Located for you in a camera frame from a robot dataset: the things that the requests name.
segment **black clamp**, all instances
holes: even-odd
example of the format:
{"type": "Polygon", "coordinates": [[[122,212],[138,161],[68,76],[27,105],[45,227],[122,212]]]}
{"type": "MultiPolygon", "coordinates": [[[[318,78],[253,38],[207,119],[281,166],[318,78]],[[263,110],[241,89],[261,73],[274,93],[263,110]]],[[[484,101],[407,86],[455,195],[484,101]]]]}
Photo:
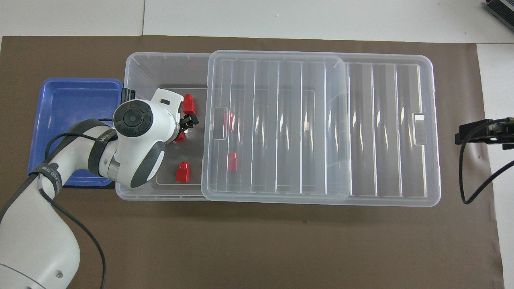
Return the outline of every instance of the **black clamp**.
{"type": "Polygon", "coordinates": [[[56,163],[47,164],[45,162],[42,162],[36,168],[34,168],[29,173],[29,175],[42,174],[43,176],[45,176],[52,182],[54,195],[57,195],[63,187],[61,174],[57,171],[58,167],[59,166],[56,163]]]}
{"type": "Polygon", "coordinates": [[[179,134],[187,129],[192,128],[195,124],[199,124],[198,118],[194,114],[186,114],[178,123],[180,126],[179,134]]]}
{"type": "MultiPolygon", "coordinates": [[[[514,149],[514,119],[507,119],[505,123],[483,127],[474,133],[468,142],[483,142],[488,145],[502,144],[504,150],[514,149]]],[[[466,136],[473,129],[490,121],[492,121],[492,119],[484,119],[460,125],[458,127],[458,133],[455,134],[455,144],[461,145],[466,136]]]]}
{"type": "Polygon", "coordinates": [[[122,88],[121,89],[121,99],[120,104],[127,102],[129,100],[136,99],[136,91],[133,89],[122,88]]]}

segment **clear plastic bin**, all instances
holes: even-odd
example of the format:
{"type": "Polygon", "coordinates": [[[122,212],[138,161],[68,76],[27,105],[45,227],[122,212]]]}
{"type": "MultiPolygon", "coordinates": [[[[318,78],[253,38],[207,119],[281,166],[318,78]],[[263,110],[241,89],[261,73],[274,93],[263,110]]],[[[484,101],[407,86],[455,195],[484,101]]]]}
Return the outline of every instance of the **clear plastic bin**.
{"type": "Polygon", "coordinates": [[[200,124],[187,131],[186,140],[166,145],[161,167],[148,183],[137,188],[116,183],[120,198],[128,201],[206,200],[201,193],[200,181],[209,56],[203,53],[135,52],[127,58],[124,86],[134,89],[136,98],[151,99],[158,88],[181,95],[191,94],[200,124]],[[187,161],[190,166],[188,183],[175,181],[181,161],[187,161]]]}
{"type": "MultiPolygon", "coordinates": [[[[434,80],[426,57],[138,52],[127,60],[125,86],[138,98],[156,88],[199,89],[205,94],[197,105],[207,97],[206,114],[197,109],[206,120],[205,139],[191,139],[189,154],[169,144],[156,178],[139,188],[117,186],[125,200],[206,196],[428,207],[440,199],[434,80]],[[173,183],[180,161],[202,158],[201,189],[198,178],[173,183]]],[[[195,127],[192,133],[204,132],[195,127]]]]}

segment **black device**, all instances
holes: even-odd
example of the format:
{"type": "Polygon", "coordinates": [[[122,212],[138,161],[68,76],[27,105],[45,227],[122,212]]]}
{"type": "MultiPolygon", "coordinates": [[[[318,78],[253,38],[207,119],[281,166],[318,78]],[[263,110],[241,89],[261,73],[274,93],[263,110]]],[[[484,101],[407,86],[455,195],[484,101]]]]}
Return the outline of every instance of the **black device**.
{"type": "Polygon", "coordinates": [[[514,31],[514,0],[488,0],[486,2],[485,9],[514,31]]]}
{"type": "Polygon", "coordinates": [[[461,152],[458,159],[458,181],[461,189],[461,199],[465,205],[470,204],[482,192],[482,190],[489,185],[501,173],[514,166],[514,160],[504,165],[497,170],[494,174],[488,177],[473,193],[473,195],[466,199],[464,195],[463,184],[463,159],[464,148],[469,142],[483,142],[488,145],[501,144],[504,150],[514,149],[514,118],[500,118],[500,119],[484,119],[458,127],[458,133],[455,134],[455,144],[461,145],[461,152]]]}

